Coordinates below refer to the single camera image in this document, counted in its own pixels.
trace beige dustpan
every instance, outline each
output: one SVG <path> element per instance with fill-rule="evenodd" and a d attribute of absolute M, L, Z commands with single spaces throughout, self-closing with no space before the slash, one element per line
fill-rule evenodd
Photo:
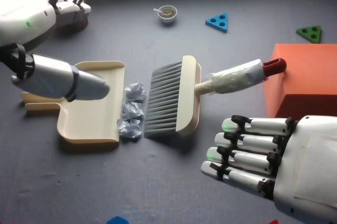
<path fill-rule="evenodd" d="M 100 100 L 50 99 L 21 93 L 26 110 L 59 110 L 58 133 L 75 144 L 119 142 L 117 119 L 121 116 L 124 91 L 124 64 L 119 61 L 81 62 L 77 68 L 98 75 L 108 82 L 110 92 Z"/>

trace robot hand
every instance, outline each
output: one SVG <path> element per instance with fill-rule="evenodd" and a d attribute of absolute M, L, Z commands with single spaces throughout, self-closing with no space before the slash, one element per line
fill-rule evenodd
<path fill-rule="evenodd" d="M 12 76 L 15 86 L 35 95 L 65 97 L 71 102 L 103 99 L 110 91 L 106 80 L 61 60 L 28 55 L 20 44 L 0 47 L 0 62 L 16 73 Z"/>
<path fill-rule="evenodd" d="M 337 223 L 337 117 L 224 120 L 201 172 L 273 200 L 305 223 Z"/>

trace gray bristles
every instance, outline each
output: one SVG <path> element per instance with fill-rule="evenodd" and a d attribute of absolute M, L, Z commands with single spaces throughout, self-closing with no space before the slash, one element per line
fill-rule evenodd
<path fill-rule="evenodd" d="M 147 138 L 172 134 L 176 129 L 182 62 L 166 65 L 152 73 L 145 118 Z"/>

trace bowl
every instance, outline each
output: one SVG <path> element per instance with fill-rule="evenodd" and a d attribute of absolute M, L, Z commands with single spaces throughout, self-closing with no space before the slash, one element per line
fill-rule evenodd
<path fill-rule="evenodd" d="M 159 8 L 159 10 L 164 10 L 164 9 L 170 9 L 170 10 L 174 11 L 175 14 L 172 17 L 166 18 L 166 17 L 162 16 L 160 13 L 158 13 L 158 16 L 159 16 L 160 20 L 164 23 L 173 22 L 175 20 L 176 16 L 177 16 L 177 14 L 178 14 L 178 10 L 174 6 L 170 6 L 170 5 L 161 6 Z"/>

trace orange box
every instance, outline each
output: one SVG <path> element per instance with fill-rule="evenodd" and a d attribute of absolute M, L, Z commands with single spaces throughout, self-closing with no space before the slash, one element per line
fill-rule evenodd
<path fill-rule="evenodd" d="M 268 117 L 337 116 L 337 44 L 276 44 L 287 69 L 263 83 Z"/>

